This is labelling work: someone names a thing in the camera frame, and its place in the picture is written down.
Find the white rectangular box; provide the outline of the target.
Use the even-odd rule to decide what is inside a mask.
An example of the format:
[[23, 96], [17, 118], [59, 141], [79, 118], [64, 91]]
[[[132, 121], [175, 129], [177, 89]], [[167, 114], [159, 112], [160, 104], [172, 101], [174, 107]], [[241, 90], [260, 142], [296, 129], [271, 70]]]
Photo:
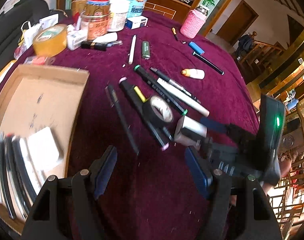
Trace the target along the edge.
[[182, 116], [177, 122], [174, 141], [183, 146], [193, 146], [200, 150], [201, 143], [206, 135], [206, 126], [188, 116]]

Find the black tape roll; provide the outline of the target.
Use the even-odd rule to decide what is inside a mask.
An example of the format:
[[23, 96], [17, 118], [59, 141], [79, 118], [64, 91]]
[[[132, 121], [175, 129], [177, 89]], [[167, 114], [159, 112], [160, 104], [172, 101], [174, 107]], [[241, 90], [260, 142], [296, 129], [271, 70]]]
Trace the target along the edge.
[[174, 120], [168, 103], [159, 96], [151, 96], [142, 105], [144, 116], [156, 127], [162, 128]]

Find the yellow highlighter pen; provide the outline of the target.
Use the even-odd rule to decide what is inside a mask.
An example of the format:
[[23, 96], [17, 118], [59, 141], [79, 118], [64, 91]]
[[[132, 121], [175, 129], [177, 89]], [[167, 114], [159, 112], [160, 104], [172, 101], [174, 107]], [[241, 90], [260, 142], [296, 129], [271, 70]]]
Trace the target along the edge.
[[142, 103], [145, 103], [147, 101], [147, 98], [144, 96], [142, 91], [139, 89], [138, 86], [134, 86], [133, 90], [135, 91], [138, 98], [141, 100]]

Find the black marker pink caps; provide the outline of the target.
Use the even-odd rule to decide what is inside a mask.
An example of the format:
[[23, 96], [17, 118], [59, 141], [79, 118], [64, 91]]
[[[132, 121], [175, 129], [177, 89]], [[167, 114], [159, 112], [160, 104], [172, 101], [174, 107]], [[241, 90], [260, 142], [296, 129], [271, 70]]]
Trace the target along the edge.
[[140, 99], [138, 94], [134, 90], [134, 85], [132, 85], [126, 77], [122, 77], [119, 80], [119, 86], [127, 99], [129, 100], [132, 107], [136, 110], [140, 116], [142, 122], [146, 126], [147, 130], [150, 132], [151, 136], [158, 142], [161, 151], [165, 151], [169, 147], [169, 139], [163, 134], [163, 132], [155, 127], [150, 120], [143, 114], [143, 101]]

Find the white thick marker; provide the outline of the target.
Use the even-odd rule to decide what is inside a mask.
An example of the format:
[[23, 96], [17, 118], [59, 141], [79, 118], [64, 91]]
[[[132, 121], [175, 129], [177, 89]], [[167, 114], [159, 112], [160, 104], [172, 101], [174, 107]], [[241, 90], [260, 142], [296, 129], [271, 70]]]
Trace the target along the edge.
[[167, 92], [178, 98], [179, 100], [186, 103], [188, 106], [192, 107], [194, 110], [201, 113], [203, 116], [209, 116], [209, 110], [203, 107], [200, 103], [193, 100], [191, 97], [187, 96], [184, 92], [180, 91], [179, 89], [175, 88], [170, 83], [164, 81], [161, 78], [157, 79], [157, 83], [161, 85]]

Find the white card in box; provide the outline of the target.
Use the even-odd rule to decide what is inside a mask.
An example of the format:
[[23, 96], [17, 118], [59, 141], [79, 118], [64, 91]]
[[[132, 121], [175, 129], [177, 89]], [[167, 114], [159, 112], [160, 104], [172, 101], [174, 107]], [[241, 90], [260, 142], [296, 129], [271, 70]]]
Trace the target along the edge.
[[62, 150], [50, 127], [45, 127], [27, 138], [28, 152], [37, 170], [52, 170], [62, 159]]

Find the white bottle orange cap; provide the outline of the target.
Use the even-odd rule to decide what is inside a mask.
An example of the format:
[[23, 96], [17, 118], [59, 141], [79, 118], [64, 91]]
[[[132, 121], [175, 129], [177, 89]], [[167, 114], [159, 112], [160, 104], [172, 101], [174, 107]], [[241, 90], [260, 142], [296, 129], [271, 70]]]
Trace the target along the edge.
[[181, 74], [185, 77], [193, 79], [203, 80], [205, 78], [205, 72], [201, 69], [183, 69]]

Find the blue cylinder battery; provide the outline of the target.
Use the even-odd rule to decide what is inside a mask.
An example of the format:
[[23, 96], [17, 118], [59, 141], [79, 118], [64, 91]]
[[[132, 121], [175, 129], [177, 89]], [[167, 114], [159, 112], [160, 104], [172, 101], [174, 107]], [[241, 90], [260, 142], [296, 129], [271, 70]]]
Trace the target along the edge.
[[198, 46], [195, 42], [189, 42], [189, 47], [193, 49], [194, 52], [196, 52], [199, 55], [203, 55], [205, 53], [205, 51]]

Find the small yellow black pen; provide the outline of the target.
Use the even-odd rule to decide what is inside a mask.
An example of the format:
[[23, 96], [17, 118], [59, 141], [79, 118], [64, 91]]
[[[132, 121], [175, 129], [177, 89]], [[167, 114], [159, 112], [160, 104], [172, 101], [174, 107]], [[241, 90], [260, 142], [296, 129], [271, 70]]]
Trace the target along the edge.
[[175, 40], [178, 41], [179, 39], [177, 37], [176, 29], [174, 27], [172, 27], [172, 33], [173, 33], [173, 35], [175, 37]]

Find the white slim pen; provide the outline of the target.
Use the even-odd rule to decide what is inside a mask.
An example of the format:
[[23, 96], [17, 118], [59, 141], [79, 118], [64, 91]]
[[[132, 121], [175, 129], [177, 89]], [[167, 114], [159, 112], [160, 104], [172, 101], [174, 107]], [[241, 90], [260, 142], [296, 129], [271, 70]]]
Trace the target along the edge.
[[129, 53], [128, 64], [133, 64], [135, 46], [136, 46], [136, 35], [134, 35], [134, 36], [132, 37], [132, 42], [131, 42], [131, 47], [130, 47], [130, 53]]

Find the white oval case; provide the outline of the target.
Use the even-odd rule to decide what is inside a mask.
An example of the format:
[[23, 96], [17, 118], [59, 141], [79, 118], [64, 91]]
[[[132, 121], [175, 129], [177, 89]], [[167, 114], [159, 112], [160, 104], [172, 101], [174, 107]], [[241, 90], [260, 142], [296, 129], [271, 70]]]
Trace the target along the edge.
[[113, 32], [113, 33], [107, 33], [103, 36], [97, 37], [93, 40], [93, 42], [95, 42], [95, 43], [110, 43], [110, 42], [117, 41], [117, 39], [118, 39], [117, 33]]

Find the white barcode box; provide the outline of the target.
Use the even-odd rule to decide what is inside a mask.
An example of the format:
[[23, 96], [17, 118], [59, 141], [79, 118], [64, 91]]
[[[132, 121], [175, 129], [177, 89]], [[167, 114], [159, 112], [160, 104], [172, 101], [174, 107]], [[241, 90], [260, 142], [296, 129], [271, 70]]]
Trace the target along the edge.
[[74, 30], [67, 35], [67, 47], [69, 50], [76, 50], [81, 43], [87, 40], [86, 30]]

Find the white paper bag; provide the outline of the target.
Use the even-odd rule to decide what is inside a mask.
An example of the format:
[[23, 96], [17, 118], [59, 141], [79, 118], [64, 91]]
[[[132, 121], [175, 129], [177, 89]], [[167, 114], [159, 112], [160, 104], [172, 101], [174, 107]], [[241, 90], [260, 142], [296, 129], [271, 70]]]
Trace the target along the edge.
[[33, 40], [36, 37], [38, 33], [42, 31], [42, 25], [41, 23], [37, 23], [35, 25], [31, 25], [30, 21], [25, 21], [21, 25], [21, 38], [18, 43], [19, 46], [24, 45], [26, 49], [28, 49], [32, 44]]

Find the red lid jar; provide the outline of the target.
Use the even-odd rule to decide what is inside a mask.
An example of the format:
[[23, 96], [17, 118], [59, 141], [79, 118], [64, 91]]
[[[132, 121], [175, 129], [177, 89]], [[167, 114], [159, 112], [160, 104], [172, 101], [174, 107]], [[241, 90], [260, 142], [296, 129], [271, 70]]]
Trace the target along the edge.
[[110, 0], [87, 0], [84, 14], [86, 16], [103, 16], [110, 12]]

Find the black leather sofa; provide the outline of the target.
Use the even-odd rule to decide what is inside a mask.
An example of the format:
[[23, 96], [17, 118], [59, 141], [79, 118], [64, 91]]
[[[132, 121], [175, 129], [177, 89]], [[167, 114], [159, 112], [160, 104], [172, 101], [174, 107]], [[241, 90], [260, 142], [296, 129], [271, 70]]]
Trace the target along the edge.
[[59, 21], [67, 17], [61, 10], [49, 9], [44, 0], [19, 0], [8, 12], [0, 14], [0, 72], [14, 59], [22, 36], [21, 26], [26, 21], [35, 25], [41, 18], [54, 14], [59, 15]]

